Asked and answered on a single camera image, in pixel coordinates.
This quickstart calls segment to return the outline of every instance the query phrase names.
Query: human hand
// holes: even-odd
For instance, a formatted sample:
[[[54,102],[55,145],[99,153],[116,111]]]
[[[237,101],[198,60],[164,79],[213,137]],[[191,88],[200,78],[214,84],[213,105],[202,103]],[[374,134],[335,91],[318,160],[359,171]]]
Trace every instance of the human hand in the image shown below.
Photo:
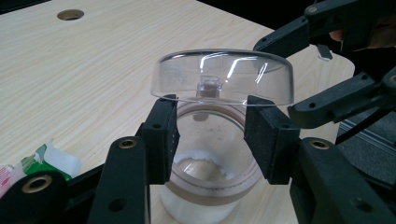
[[[344,31],[330,32],[330,37],[336,41],[342,41]],[[396,15],[378,20],[377,28],[374,29],[373,37],[367,49],[390,48],[396,46]]]

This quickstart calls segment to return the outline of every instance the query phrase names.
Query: transparent container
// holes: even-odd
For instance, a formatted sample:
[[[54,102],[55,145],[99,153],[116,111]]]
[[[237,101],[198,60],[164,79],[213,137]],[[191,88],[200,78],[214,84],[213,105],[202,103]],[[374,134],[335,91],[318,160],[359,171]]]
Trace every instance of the transparent container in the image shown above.
[[[248,95],[292,104],[290,63],[249,50],[176,52],[157,62],[151,93],[179,101],[179,144],[160,188],[164,208],[181,223],[221,222],[262,176],[244,140]]]

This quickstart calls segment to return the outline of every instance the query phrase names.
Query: wooden table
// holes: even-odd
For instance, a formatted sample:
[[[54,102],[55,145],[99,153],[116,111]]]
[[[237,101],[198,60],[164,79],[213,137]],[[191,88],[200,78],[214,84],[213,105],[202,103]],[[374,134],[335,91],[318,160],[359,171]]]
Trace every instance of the wooden table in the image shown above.
[[[57,14],[80,9],[79,20]],[[110,144],[134,135],[155,97],[155,62],[185,49],[252,49],[272,31],[191,0],[54,0],[0,16],[0,162],[15,164],[51,138],[82,162],[102,164]],[[295,100],[352,76],[353,64],[329,62],[311,46],[288,58]],[[337,125],[303,131],[334,141]],[[177,223],[152,186],[152,222]],[[262,178],[224,223],[296,223],[289,186]]]

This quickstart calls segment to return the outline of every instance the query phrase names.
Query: clear plastic lid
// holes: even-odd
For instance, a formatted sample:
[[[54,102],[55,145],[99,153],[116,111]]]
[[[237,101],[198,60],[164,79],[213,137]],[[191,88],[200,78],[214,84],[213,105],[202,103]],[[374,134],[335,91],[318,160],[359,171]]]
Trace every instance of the clear plastic lid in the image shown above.
[[[160,98],[175,94],[179,101],[217,105],[248,105],[248,95],[254,95],[275,105],[290,105],[292,66],[284,58],[252,50],[175,52],[156,62],[151,94]]]

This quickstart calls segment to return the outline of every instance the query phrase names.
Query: light wood tabletop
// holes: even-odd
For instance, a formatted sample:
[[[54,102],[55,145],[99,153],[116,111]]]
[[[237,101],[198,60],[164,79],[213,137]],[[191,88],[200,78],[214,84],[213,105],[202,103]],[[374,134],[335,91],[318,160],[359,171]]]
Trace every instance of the light wood tabletop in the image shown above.
[[[57,15],[84,12],[78,20]],[[186,49],[253,49],[272,30],[192,0],[53,0],[0,16],[0,164],[15,164],[54,138],[82,162],[105,162],[110,144],[134,135],[155,100],[156,61]],[[349,77],[353,64],[325,62],[315,46],[288,58],[299,102]],[[338,125],[302,131],[335,140]],[[151,187],[152,223],[177,223]],[[296,223],[289,186],[263,178],[224,223]]]

